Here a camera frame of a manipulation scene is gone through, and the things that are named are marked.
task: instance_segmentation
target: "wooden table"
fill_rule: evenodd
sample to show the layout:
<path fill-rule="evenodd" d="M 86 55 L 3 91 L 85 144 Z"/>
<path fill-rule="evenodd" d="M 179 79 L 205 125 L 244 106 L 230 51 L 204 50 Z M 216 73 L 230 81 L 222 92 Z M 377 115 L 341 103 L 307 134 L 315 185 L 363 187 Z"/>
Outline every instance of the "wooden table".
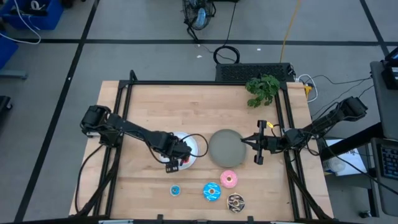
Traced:
<path fill-rule="evenodd" d="M 103 82 L 97 104 L 113 108 L 117 87 L 118 82 Z M 288 88 L 295 126 L 302 128 L 311 122 L 303 86 L 288 83 Z M 278 123 L 274 103 L 256 109 L 246 106 L 252 95 L 244 86 L 134 85 L 132 89 L 127 119 L 149 130 L 200 133 L 209 140 L 220 129 L 233 129 L 244 137 L 250 136 L 258 131 L 259 119 Z M 119 111 L 123 110 L 124 97 Z M 271 135 L 271 129 L 267 128 L 266 134 Z M 203 152 L 204 141 L 195 139 Z M 85 157 L 98 147 L 98 141 L 98 138 L 88 140 Z M 317 150 L 315 141 L 309 146 Z M 152 158 L 143 142 L 125 136 L 111 218 L 156 219 L 157 214 L 164 214 L 168 220 L 247 220 L 249 215 L 255 220 L 294 220 L 283 155 L 264 151 L 264 165 L 259 166 L 253 163 L 255 153 L 247 147 L 246 160 L 233 169 L 239 178 L 238 185 L 233 189 L 222 188 L 217 202 L 207 202 L 202 194 L 203 186 L 207 182 L 219 183 L 224 168 L 205 156 L 198 158 L 189 169 L 166 174 L 164 165 Z M 104 149 L 95 154 L 83 170 L 78 197 L 80 208 L 98 186 L 103 157 Z M 301 152 L 301 158 L 308 191 L 332 217 L 320 158 L 306 150 Z M 173 184 L 182 188 L 178 197 L 169 193 Z M 246 201 L 245 209 L 239 214 L 226 208 L 227 196 L 235 192 Z M 101 213 L 107 194 L 106 190 Z M 301 205 L 301 195 L 297 195 Z M 70 213 L 75 212 L 72 206 Z"/>

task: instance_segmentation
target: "concrete floor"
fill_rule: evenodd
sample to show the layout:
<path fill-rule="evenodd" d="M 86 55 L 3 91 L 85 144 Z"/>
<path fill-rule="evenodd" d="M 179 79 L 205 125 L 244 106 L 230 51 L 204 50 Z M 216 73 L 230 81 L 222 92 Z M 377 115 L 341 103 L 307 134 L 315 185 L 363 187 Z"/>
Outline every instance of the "concrete floor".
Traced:
<path fill-rule="evenodd" d="M 65 81 L 70 82 L 70 89 L 24 220 L 68 215 L 86 144 L 78 124 L 87 107 L 96 102 L 103 80 L 127 79 L 130 69 L 140 80 L 215 79 L 212 54 L 193 44 L 164 44 L 164 40 L 190 40 L 180 12 L 181 0 L 101 0 L 87 35 L 91 44 L 84 44 L 79 54 L 79 40 L 96 2 L 76 1 L 74 8 L 64 12 L 56 30 L 40 31 L 45 39 L 43 44 L 20 44 L 5 66 L 28 71 L 29 78 L 0 81 L 0 95 L 9 95 L 14 102 L 0 136 L 0 223 L 14 221 Z M 398 2 L 365 3 L 385 44 L 392 50 L 398 45 Z M 198 36 L 222 43 L 228 33 L 233 3 L 217 2 L 216 6 L 216 17 Z M 294 0 L 241 0 L 236 6 L 230 39 L 283 40 L 294 7 Z M 13 37 L 34 38 L 29 31 L 8 30 Z M 97 39 L 128 43 L 92 44 Z M 326 75 L 335 82 L 367 78 L 369 63 L 384 57 L 380 39 L 360 0 L 303 1 L 289 40 L 301 41 L 288 43 L 284 57 L 284 62 L 290 62 L 298 75 Z M 275 42 L 241 43 L 230 45 L 239 49 L 242 63 L 279 61 L 281 46 Z M 220 45 L 206 46 L 214 50 Z M 76 55 L 80 59 L 73 71 L 70 67 Z M 324 78 L 315 82 L 320 93 L 310 103 L 312 113 L 355 85 L 332 85 Z M 371 85 L 371 80 L 365 81 L 339 100 L 358 96 Z M 349 123 L 336 125 L 331 136 L 345 138 L 379 121 L 374 90 L 367 91 L 361 99 L 369 107 L 368 115 L 355 127 Z M 340 220 L 398 221 L 384 214 L 381 218 L 360 219 L 357 213 L 369 209 L 361 199 L 367 198 L 362 189 L 348 187 L 344 182 L 329 182 L 328 188 L 335 217 Z"/>

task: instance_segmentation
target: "black keyboard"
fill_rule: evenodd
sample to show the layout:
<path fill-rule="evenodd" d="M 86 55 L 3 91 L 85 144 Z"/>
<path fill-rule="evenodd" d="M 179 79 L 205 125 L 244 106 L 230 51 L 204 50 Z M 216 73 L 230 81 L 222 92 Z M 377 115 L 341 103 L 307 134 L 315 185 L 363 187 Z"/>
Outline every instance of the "black keyboard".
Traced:
<path fill-rule="evenodd" d="M 381 161 L 383 176 L 398 179 L 398 149 L 381 147 Z"/>
<path fill-rule="evenodd" d="M 280 82 L 294 82 L 294 71 L 289 63 L 218 64 L 216 81 L 246 82 L 259 74 L 273 75 Z"/>

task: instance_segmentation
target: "computer monitor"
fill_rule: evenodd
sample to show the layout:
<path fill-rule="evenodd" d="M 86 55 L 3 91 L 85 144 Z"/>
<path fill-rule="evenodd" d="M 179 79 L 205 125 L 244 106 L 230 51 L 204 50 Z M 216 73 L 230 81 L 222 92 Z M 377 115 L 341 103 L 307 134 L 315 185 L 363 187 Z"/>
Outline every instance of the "computer monitor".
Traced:
<path fill-rule="evenodd" d="M 381 73 L 390 90 L 398 90 L 398 47 L 383 60 L 384 71 Z"/>

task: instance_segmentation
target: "green plant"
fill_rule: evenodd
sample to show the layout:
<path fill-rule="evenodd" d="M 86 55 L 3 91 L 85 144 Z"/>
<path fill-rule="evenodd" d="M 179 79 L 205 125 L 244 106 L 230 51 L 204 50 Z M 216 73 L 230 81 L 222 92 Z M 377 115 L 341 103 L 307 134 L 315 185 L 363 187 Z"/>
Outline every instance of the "green plant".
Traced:
<path fill-rule="evenodd" d="M 279 81 L 272 75 L 262 75 L 261 78 L 249 80 L 246 83 L 246 89 L 251 94 L 256 95 L 254 99 L 248 100 L 248 106 L 256 108 L 261 105 L 263 100 L 265 100 L 264 106 L 268 106 L 278 93 Z"/>

